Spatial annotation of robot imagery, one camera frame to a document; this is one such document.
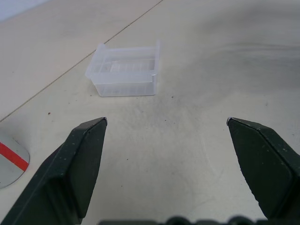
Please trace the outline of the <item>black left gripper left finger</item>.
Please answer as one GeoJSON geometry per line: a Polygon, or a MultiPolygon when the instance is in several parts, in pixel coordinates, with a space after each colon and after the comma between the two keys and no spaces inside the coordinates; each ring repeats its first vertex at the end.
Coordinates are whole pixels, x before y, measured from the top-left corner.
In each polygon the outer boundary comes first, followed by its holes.
{"type": "Polygon", "coordinates": [[[81,225],[97,181],[106,127],[105,117],[75,127],[0,225],[81,225]]]}

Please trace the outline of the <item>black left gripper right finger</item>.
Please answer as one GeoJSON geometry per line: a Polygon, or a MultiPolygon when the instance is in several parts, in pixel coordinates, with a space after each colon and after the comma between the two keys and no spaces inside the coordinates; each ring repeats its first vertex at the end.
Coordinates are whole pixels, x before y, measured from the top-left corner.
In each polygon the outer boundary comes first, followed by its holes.
{"type": "Polygon", "coordinates": [[[270,127],[234,117],[226,124],[264,224],[300,225],[300,155],[270,127]]]}

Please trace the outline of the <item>silver jar with red stripe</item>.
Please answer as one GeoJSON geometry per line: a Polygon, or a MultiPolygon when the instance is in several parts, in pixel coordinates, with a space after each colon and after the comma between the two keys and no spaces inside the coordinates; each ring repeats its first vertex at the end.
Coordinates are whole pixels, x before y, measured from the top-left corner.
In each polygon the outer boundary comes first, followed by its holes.
{"type": "Polygon", "coordinates": [[[30,162],[29,152],[0,129],[0,189],[19,179],[30,162]]]}

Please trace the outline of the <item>clear plastic box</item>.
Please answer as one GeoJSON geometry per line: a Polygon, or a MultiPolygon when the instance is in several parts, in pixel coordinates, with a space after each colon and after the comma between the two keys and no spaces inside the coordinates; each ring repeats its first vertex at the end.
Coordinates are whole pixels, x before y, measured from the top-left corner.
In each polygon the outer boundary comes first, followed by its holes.
{"type": "Polygon", "coordinates": [[[153,96],[157,93],[160,42],[155,46],[108,48],[99,44],[85,76],[101,97],[153,96]]]}

